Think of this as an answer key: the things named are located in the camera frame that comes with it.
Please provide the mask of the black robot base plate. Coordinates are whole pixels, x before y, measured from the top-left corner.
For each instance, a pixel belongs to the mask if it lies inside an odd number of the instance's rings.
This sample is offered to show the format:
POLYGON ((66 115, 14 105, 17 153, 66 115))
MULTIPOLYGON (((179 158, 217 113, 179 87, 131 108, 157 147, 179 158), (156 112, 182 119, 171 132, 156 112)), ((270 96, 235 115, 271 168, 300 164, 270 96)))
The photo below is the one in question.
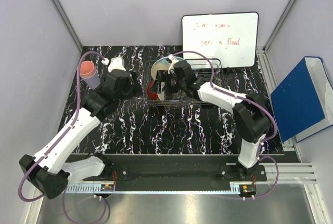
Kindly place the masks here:
POLYGON ((236 155, 108 154, 117 172, 116 191, 175 193, 230 190, 230 183, 267 181, 263 165, 240 175, 236 155))

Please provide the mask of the pink plastic cup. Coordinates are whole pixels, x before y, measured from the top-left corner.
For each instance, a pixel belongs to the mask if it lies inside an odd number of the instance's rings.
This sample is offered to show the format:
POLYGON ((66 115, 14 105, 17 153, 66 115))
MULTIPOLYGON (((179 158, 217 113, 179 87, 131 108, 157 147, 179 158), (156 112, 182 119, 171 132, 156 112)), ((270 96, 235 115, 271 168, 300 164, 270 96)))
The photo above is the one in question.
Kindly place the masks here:
POLYGON ((96 68, 93 62, 83 61, 80 67, 80 77, 81 78, 91 78, 96 73, 96 68))

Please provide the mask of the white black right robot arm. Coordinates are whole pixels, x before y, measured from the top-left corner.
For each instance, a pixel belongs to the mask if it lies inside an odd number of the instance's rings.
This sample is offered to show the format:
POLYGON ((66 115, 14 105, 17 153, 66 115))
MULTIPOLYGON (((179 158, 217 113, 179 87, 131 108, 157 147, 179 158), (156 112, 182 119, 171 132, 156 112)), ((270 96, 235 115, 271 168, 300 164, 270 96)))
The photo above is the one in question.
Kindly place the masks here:
POLYGON ((241 137, 236 174, 244 181, 254 176, 260 159, 260 144, 271 125, 265 102, 260 95, 237 95, 217 86, 205 77, 198 77, 186 60, 167 58, 165 64, 155 63, 151 77, 154 80, 151 91, 154 93, 175 94, 183 91, 190 98, 231 113, 241 137))

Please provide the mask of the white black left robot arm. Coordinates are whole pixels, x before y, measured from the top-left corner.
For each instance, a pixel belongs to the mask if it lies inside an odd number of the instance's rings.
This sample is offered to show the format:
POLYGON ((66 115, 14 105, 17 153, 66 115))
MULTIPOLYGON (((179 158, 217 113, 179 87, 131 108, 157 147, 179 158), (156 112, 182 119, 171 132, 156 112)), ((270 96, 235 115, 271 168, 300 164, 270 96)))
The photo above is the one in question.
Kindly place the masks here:
POLYGON ((123 101, 143 95, 135 70, 114 69, 81 101, 81 108, 63 129, 35 155, 24 155, 19 165, 23 180, 29 181, 48 199, 54 199, 74 182, 97 177, 112 177, 113 162, 101 153, 77 161, 67 158, 80 142, 104 119, 113 114, 123 101))

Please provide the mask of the purple plastic cup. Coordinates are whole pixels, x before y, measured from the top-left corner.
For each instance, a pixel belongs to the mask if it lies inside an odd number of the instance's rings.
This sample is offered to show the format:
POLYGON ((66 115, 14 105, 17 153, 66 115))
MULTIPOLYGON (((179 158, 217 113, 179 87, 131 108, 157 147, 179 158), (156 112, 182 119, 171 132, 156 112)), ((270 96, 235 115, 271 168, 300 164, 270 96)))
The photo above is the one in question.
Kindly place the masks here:
POLYGON ((91 77, 82 78, 83 81, 89 86, 90 89, 95 89, 100 85, 100 78, 97 72, 91 77))

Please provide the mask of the beige and blue plate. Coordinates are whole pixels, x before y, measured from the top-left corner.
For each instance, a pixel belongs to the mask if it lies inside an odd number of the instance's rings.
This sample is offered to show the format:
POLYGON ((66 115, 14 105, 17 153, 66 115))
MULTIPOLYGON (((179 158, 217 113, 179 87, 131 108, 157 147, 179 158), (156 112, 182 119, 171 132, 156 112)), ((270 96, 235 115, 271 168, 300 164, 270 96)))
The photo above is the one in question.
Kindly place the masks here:
MULTIPOLYGON (((169 68, 169 63, 167 62, 167 57, 163 57, 163 58, 160 58, 159 60, 157 60, 151 67, 151 77, 152 79, 155 81, 156 78, 157 78, 157 72, 158 71, 167 71, 168 73, 168 68, 169 68)), ((183 58, 181 57, 177 57, 179 62, 184 60, 183 58)))

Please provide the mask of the red and white bowl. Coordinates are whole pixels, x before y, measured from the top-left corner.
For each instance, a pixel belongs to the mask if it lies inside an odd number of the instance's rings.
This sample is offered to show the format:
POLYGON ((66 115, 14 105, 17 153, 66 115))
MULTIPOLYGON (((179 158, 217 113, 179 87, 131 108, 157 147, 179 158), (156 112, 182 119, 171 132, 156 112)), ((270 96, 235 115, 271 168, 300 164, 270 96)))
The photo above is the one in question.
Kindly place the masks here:
POLYGON ((154 89, 153 85, 154 85, 155 81, 152 80, 148 86, 147 86, 147 89, 146 89, 146 93, 147 93, 147 96, 150 100, 153 100, 153 101, 163 101, 165 99, 165 95, 164 93, 157 93, 156 92, 156 89, 154 89))

